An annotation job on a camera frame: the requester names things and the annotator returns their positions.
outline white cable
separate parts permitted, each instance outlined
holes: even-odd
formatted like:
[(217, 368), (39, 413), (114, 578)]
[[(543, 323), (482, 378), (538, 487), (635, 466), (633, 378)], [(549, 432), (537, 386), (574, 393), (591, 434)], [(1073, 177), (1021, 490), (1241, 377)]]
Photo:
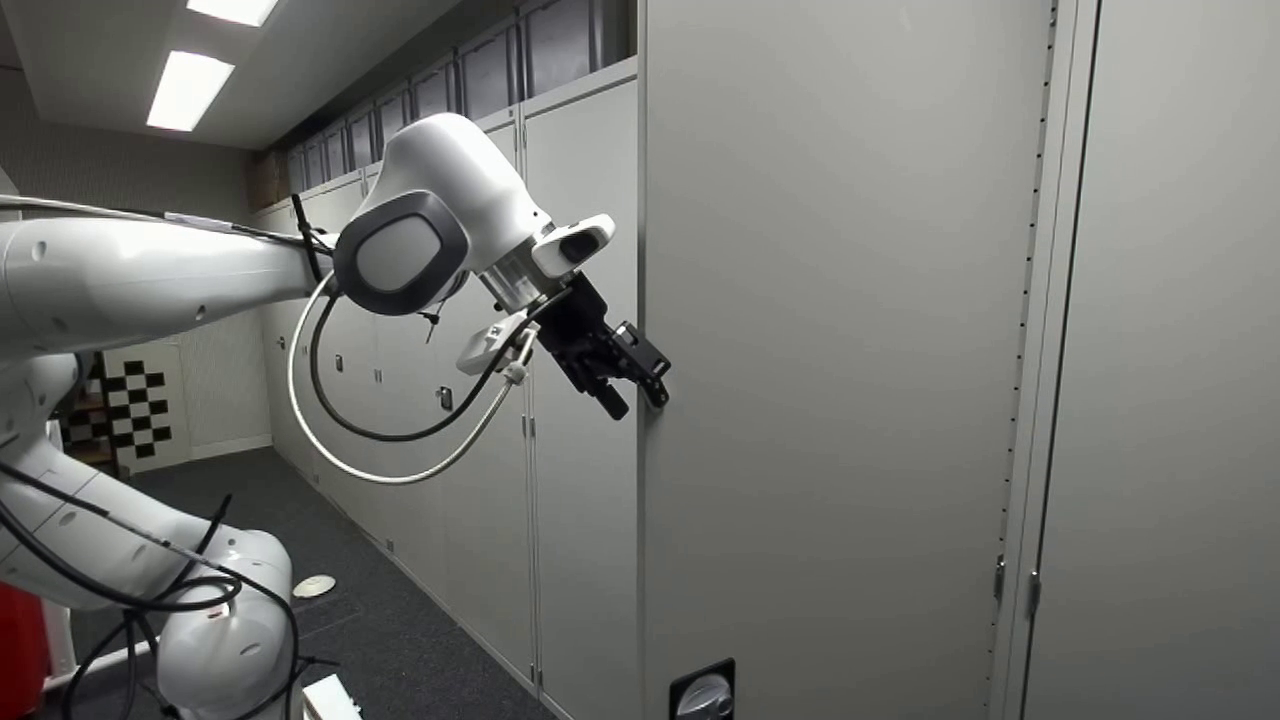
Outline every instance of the white cable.
[(289, 335), (289, 356), (285, 356), (289, 408), (291, 408), (300, 432), (309, 434), (309, 442), (313, 442), (328, 465), (337, 465), (340, 473), (348, 473), (348, 476), (355, 476), (355, 478), (363, 478), (363, 485), (405, 487), (405, 485), (437, 478), (441, 473), (446, 473), (455, 459), (463, 459), (463, 455), (472, 453), (472, 442), (478, 438), (478, 432), (482, 432), (482, 428), (493, 425), (493, 416), (503, 408), (516, 377), (522, 371), (522, 363), (528, 363), (528, 356), (530, 356), (537, 328), (528, 332), (518, 356), (516, 356), (511, 368), (509, 368), (503, 386), (493, 397), (493, 404), (482, 408), (482, 416), (476, 421), (476, 428), (472, 428), (441, 465), (431, 465), (431, 466), (425, 466), (425, 473), (409, 473), (409, 476), (363, 473), (363, 466), (340, 459), (340, 455), (313, 432), (313, 425), (309, 425), (309, 416), (304, 416), (304, 404), (297, 399), (297, 346), (300, 346), (304, 323), (309, 323), (309, 315), (316, 312), (316, 305), (320, 305), (320, 294), (325, 294), (328, 284), (330, 284), (330, 273), (316, 284), (316, 293), (309, 294), (304, 312), (297, 315), (291, 335)]

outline floor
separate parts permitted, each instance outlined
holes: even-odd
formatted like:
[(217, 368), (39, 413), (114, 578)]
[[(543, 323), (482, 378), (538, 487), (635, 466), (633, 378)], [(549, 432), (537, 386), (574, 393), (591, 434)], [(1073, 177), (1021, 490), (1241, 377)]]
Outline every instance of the floor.
[[(478, 645), (472, 645), (363, 532), (316, 497), (277, 453), (221, 455), (150, 476), (135, 487), (185, 509), (217, 511), (233, 490), (226, 523), (268, 528), (291, 550), (297, 575), (328, 571), (340, 587), (300, 602), (304, 652), (337, 676), (366, 720), (551, 720)], [(114, 623), (79, 616), (79, 652)], [(129, 671), (105, 671), (77, 691), (77, 720), (121, 720)], [(135, 691), (133, 720), (161, 720)]]

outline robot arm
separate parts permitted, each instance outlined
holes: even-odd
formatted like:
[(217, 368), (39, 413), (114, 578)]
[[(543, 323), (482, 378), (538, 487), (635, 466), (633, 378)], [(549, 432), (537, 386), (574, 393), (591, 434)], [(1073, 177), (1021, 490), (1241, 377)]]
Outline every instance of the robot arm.
[(607, 328), (607, 305), (579, 273), (611, 237), (607, 214), (557, 222), (463, 116), (428, 116), (389, 143), (389, 164), (358, 214), (337, 241), (337, 286), (358, 308), (401, 315), (441, 305), (478, 277), (503, 312), (528, 312), (564, 377), (607, 416), (633, 378), (668, 404), (668, 359), (640, 328)]
[[(503, 332), (538, 323), (538, 345), (607, 416), (635, 378), (665, 404), (668, 359), (607, 305), (579, 265), (611, 220), (557, 222), (516, 169), (459, 116), (431, 116), (389, 143), (366, 204), (340, 230), (330, 286), (379, 315), (444, 305), (478, 277), (509, 312)], [(43, 214), (0, 222), (0, 578), (66, 606), (162, 595), (208, 606), (210, 587), (168, 591), (198, 550), (196, 578), (235, 571), (253, 587), (217, 612), (162, 623), (161, 689), (186, 716), (285, 716), (273, 689), (291, 676), (289, 550), (262, 532), (217, 528), (170, 511), (43, 438), (50, 404), (70, 386), (70, 350), (196, 328), (313, 286), (309, 254), (241, 230), (145, 214)], [(509, 346), (482, 332), (472, 363)]]

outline gray cabinet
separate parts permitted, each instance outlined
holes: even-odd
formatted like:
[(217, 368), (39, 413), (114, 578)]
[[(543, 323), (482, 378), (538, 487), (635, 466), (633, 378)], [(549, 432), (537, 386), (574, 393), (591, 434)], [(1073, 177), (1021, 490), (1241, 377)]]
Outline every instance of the gray cabinet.
[(642, 26), (642, 716), (978, 720), (1052, 4)]
[(1280, 9), (1088, 4), (1025, 720), (1280, 716)]
[[(551, 214), (611, 210), (616, 237), (586, 265), (607, 286), (607, 315), (635, 319), (635, 80), (530, 109), (522, 181)], [(574, 720), (640, 720), (640, 459), (633, 416), (607, 421), (551, 356), (537, 359), (537, 575), (549, 691)]]

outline ceiling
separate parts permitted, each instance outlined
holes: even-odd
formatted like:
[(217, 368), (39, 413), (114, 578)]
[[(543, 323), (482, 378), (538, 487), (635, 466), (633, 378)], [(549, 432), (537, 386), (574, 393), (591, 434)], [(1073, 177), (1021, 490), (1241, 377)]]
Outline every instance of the ceiling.
[(147, 130), (168, 48), (235, 72), (192, 141), (268, 149), (459, 0), (280, 0), (262, 26), (185, 0), (0, 0), (0, 65), (19, 65), (49, 125)]

